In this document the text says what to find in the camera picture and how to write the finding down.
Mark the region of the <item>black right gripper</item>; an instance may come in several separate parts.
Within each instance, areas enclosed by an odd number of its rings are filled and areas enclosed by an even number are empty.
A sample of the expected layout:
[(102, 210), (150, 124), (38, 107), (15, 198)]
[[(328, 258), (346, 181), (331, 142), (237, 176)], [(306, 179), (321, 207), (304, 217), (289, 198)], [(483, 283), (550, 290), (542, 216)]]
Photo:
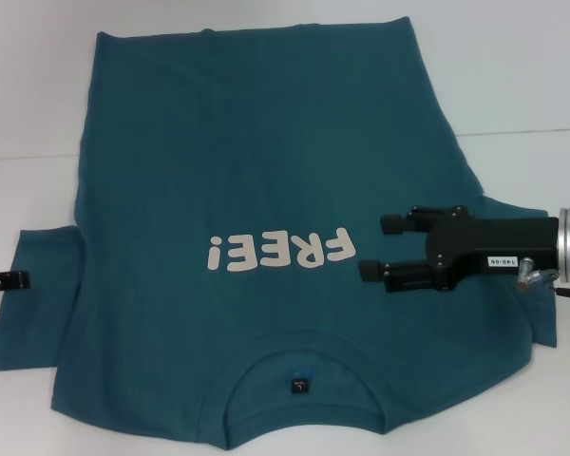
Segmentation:
[(476, 275), (512, 275), (522, 284), (560, 275), (556, 218), (477, 218), (456, 207), (413, 206), (383, 215), (380, 226), (385, 236), (427, 233), (427, 260), (358, 262), (361, 279), (381, 282), (388, 293), (450, 291)]

